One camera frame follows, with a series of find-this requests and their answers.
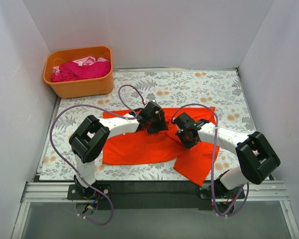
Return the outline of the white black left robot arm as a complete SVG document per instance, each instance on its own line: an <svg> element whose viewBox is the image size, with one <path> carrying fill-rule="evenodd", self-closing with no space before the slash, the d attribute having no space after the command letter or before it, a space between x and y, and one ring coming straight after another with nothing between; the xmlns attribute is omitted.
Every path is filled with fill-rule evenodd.
<svg viewBox="0 0 299 239"><path fill-rule="evenodd" d="M69 139L75 155L77 173L74 182L80 195L91 199L96 193L94 174L95 159L101 154L109 138L126 133L146 130L148 134L168 130L164 110L155 102L123 116L98 119L87 116Z"/></svg>

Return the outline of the orange t shirt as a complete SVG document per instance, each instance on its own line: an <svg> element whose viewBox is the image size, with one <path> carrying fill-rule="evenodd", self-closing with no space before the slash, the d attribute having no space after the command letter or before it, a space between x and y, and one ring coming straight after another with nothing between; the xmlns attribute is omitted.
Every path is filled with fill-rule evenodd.
<svg viewBox="0 0 299 239"><path fill-rule="evenodd" d="M211 170L213 145L200 142L186 150L171 123L175 108L164 108L168 129L114 136L103 148L102 163L129 167L141 180L189 180L201 185Z"/></svg>

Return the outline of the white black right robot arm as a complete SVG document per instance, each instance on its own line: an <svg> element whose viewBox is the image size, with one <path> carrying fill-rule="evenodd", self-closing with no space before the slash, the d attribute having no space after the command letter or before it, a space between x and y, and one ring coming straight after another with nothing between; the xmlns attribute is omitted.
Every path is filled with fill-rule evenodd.
<svg viewBox="0 0 299 239"><path fill-rule="evenodd" d="M235 154L239 166L230 169L214 180L217 198L229 197L234 189L247 184L261 184L277 169L281 161L266 137L261 132L238 133L206 120L195 121L187 113L182 113L172 122L176 125L176 135L186 149L199 142L212 143Z"/></svg>

